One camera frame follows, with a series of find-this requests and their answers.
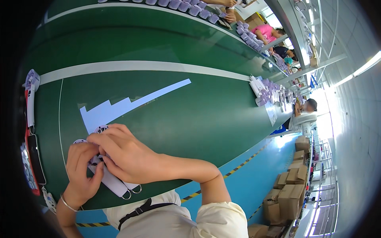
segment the left hand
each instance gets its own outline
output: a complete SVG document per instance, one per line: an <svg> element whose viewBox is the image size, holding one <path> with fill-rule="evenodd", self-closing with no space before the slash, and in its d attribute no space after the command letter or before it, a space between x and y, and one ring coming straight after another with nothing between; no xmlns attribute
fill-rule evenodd
<svg viewBox="0 0 381 238"><path fill-rule="evenodd" d="M224 18L228 23L233 23L236 21L234 11L227 13L227 16Z"/></svg>
<svg viewBox="0 0 381 238"><path fill-rule="evenodd" d="M76 210L97 193L102 182L103 162L97 165L92 178L86 176L89 160L98 153L98 146L93 143L73 144L69 148L66 170L70 182L63 197L65 202Z"/></svg>

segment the hair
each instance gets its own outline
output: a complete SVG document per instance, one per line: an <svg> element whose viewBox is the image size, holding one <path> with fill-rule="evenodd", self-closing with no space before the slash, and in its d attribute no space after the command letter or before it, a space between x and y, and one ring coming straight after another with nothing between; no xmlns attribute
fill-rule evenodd
<svg viewBox="0 0 381 238"><path fill-rule="evenodd" d="M283 28L276 28L276 30L277 30L278 33L281 34L281 35L285 35L285 34L286 34L286 31L285 31Z"/></svg>
<svg viewBox="0 0 381 238"><path fill-rule="evenodd" d="M313 100L312 98L309 98L307 102L314 109L314 112L317 112L317 102Z"/></svg>

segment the bracelet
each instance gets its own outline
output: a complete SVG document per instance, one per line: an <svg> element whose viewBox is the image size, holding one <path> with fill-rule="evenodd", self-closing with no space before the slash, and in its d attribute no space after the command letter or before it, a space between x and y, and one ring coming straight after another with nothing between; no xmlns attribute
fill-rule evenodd
<svg viewBox="0 0 381 238"><path fill-rule="evenodd" d="M71 206L69 206L69 205L65 202L64 197L62 196L62 193L61 193L61 200L62 200L62 202L63 202L68 208L70 208L70 210L72 210L72 211L74 211L74 212L79 212L79 210L75 210L74 208L72 208Z"/></svg>

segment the keyring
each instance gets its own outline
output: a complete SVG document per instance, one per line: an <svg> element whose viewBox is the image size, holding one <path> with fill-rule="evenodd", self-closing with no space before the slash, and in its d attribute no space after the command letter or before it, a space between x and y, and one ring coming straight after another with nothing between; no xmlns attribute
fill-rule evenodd
<svg viewBox="0 0 381 238"><path fill-rule="evenodd" d="M130 194L130 197L129 197L129 198L124 198L123 196L121 196L121 198L123 198L124 200L128 200L128 199L130 199L130 198L131 198L131 192L130 192L130 190L129 190L129 189L127 189L127 191L128 191L128 193Z"/></svg>
<svg viewBox="0 0 381 238"><path fill-rule="evenodd" d="M129 190L130 190L131 192L133 192L133 193L140 193L140 192L142 191L142 185L139 184L139 187L140 187L140 191L138 191L138 192L135 192L133 189L131 189L131 190L129 189Z"/></svg>

